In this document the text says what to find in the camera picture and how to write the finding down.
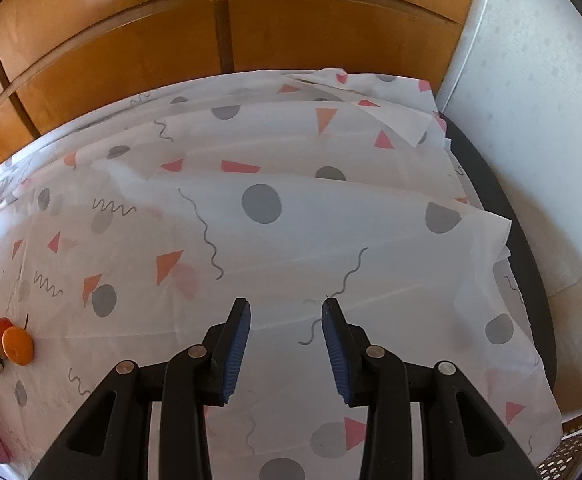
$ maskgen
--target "wooden wall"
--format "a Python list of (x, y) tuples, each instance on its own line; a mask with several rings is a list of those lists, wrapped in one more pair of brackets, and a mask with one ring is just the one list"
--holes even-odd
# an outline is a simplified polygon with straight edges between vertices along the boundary
[(442, 81), (471, 0), (4, 0), (0, 163), (88, 111), (174, 82), (342, 67)]

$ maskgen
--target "metal screw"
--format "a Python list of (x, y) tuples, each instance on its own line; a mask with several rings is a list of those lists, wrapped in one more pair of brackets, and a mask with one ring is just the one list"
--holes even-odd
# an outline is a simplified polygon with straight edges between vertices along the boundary
[(199, 359), (200, 357), (204, 357), (206, 355), (206, 347), (202, 345), (195, 345), (191, 346), (188, 349), (188, 356), (194, 359)]
[(384, 348), (378, 345), (371, 345), (366, 348), (366, 355), (372, 357), (373, 359), (379, 359), (380, 357), (384, 357), (386, 351)]
[(444, 375), (453, 375), (457, 371), (455, 365), (449, 361), (442, 361), (439, 365), (437, 365), (437, 369), (440, 370), (440, 372)]
[(116, 372), (120, 375), (130, 374), (135, 368), (133, 361), (120, 361), (116, 366)]

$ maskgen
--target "gray circle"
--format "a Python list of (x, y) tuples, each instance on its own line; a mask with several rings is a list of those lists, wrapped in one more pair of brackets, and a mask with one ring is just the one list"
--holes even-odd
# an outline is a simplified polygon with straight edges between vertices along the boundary
[(255, 184), (242, 194), (242, 208), (248, 217), (260, 224), (275, 222), (282, 214), (277, 191), (267, 184)]
[(39, 206), (40, 210), (46, 211), (46, 208), (49, 207), (49, 202), (51, 201), (51, 191), (45, 187), (40, 194), (37, 196), (37, 205)]
[(29, 295), (31, 294), (31, 282), (28, 280), (24, 280), (18, 286), (18, 301), (26, 301), (28, 300)]
[(322, 166), (315, 172), (316, 178), (328, 178), (330, 180), (346, 180), (344, 173), (333, 166)]
[(304, 469), (290, 458), (274, 458), (260, 469), (260, 480), (304, 480)]
[(113, 146), (110, 150), (108, 150), (108, 155), (106, 158), (116, 158), (118, 156), (124, 155), (130, 148), (121, 144), (120, 146)]
[(116, 307), (117, 294), (111, 285), (100, 285), (91, 295), (93, 310), (100, 317), (106, 317)]
[(53, 203), (51, 204), (51, 209), (49, 213), (51, 216), (58, 216), (62, 208), (64, 207), (64, 195), (56, 195), (53, 197)]
[(120, 375), (130, 374), (135, 368), (133, 361), (120, 361), (116, 366), (116, 372)]
[(101, 235), (104, 231), (108, 229), (113, 221), (113, 212), (107, 209), (106, 211), (100, 211), (97, 213), (93, 220), (91, 221), (91, 231), (94, 234)]
[(366, 348), (366, 355), (373, 359), (381, 359), (386, 354), (384, 348), (379, 345), (370, 345)]
[(511, 340), (513, 330), (513, 321), (508, 314), (500, 314), (487, 323), (484, 332), (494, 345), (503, 345)]
[(15, 398), (18, 404), (22, 406), (22, 408), (26, 406), (28, 395), (26, 394), (26, 390), (24, 389), (24, 384), (22, 384), (22, 381), (15, 383)]
[(226, 121), (234, 118), (240, 111), (240, 108), (240, 105), (220, 106), (218, 108), (211, 108), (211, 113), (218, 119)]
[(206, 355), (206, 347), (202, 345), (194, 345), (188, 349), (188, 356), (192, 357), (193, 359), (199, 359)]
[(437, 234), (447, 233), (460, 223), (462, 216), (455, 210), (429, 202), (424, 221), (428, 230)]
[(440, 370), (440, 373), (443, 373), (444, 375), (453, 375), (457, 371), (455, 365), (449, 361), (442, 361), (439, 365), (437, 365), (437, 369)]
[(346, 430), (342, 422), (322, 424), (311, 435), (311, 450), (322, 458), (346, 455)]

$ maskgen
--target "red round object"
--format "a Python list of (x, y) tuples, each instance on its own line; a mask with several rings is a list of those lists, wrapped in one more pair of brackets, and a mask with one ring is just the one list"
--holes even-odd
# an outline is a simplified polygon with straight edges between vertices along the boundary
[(13, 326), (13, 323), (11, 323), (11, 320), (8, 317), (1, 317), (0, 318), (0, 339), (2, 339), (2, 336), (4, 335), (4, 331), (7, 328), (11, 328)]

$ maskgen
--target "white wall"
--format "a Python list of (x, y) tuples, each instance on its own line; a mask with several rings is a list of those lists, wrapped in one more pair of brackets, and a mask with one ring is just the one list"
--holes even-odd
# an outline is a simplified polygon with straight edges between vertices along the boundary
[(582, 17), (569, 0), (474, 0), (437, 101), (529, 238), (558, 340), (555, 395), (582, 413)]

